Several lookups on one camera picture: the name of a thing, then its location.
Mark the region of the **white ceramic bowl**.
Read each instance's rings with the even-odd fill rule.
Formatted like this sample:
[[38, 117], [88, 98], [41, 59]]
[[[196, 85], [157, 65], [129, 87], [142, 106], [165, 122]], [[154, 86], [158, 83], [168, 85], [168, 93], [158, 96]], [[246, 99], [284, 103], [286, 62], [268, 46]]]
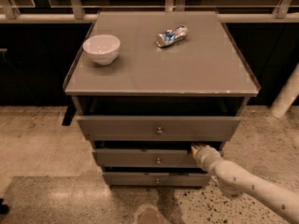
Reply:
[[83, 43], [83, 50], [88, 58], [99, 65], [114, 62], [121, 47], [120, 40], [114, 35], [95, 35]]

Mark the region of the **grey drawer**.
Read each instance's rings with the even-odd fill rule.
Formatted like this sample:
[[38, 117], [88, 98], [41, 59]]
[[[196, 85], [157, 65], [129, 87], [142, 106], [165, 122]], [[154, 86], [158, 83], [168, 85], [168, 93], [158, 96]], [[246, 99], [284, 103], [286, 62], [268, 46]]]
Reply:
[[106, 167], [196, 168], [188, 150], [170, 149], [96, 149], [95, 162]]
[[186, 173], [106, 172], [103, 177], [109, 186], [202, 187], [210, 180], [207, 174]]
[[239, 117], [78, 116], [93, 141], [228, 141]]

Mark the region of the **crushed blue silver can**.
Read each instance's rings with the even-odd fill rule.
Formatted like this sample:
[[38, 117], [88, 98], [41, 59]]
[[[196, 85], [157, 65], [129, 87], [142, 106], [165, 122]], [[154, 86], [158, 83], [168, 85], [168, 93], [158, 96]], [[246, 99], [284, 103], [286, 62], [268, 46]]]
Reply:
[[188, 36], [188, 28], [180, 25], [175, 29], [170, 29], [156, 35], [156, 45], [165, 48], [184, 40]]

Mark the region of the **metal glass railing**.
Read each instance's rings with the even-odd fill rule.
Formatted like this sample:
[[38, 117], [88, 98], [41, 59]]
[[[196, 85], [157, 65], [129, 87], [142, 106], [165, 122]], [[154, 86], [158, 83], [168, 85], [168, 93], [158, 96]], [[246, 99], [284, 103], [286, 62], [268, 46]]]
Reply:
[[228, 22], [297, 22], [299, 0], [0, 0], [2, 22], [89, 21], [101, 11], [213, 11]]

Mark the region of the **black object at floor edge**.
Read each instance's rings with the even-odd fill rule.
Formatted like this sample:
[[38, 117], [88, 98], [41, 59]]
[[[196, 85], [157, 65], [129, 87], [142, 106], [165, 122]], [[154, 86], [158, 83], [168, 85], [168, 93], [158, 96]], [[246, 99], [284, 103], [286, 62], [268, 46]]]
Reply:
[[0, 214], [5, 215], [8, 213], [8, 206], [6, 204], [3, 204], [3, 199], [0, 199]]

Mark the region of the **grey bottom drawer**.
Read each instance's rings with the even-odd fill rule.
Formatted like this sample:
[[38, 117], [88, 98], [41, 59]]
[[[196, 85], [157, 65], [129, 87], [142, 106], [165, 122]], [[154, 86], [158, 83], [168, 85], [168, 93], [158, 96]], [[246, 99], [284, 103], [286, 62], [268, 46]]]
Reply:
[[109, 186], [202, 187], [210, 180], [207, 174], [186, 173], [106, 172], [103, 177]]

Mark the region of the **white diagonal pole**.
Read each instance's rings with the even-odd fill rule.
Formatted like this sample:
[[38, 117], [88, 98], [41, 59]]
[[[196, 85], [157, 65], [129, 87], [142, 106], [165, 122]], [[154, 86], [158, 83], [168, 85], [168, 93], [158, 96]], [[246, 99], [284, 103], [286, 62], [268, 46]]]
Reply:
[[293, 102], [299, 96], [299, 63], [295, 66], [285, 85], [270, 107], [272, 115], [282, 118], [289, 110]]

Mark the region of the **grey top drawer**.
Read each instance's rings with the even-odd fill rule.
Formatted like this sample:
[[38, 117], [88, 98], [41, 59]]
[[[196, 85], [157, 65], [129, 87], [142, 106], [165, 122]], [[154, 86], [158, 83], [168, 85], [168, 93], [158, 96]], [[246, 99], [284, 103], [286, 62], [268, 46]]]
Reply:
[[228, 141], [239, 117], [78, 116], [93, 141]]

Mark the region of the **grey drawer cabinet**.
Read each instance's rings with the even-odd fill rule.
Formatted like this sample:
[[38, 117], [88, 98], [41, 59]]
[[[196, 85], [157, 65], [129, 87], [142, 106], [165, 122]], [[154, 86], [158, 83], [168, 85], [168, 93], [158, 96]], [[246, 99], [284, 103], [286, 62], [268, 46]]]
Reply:
[[[156, 35], [180, 25], [188, 36], [159, 48]], [[64, 82], [78, 116], [239, 117], [260, 86], [214, 12], [102, 12], [93, 35], [115, 35], [121, 50], [100, 66], [81, 52]], [[96, 149], [222, 150], [227, 141], [93, 141]], [[106, 167], [106, 172], [206, 174], [196, 168]]]

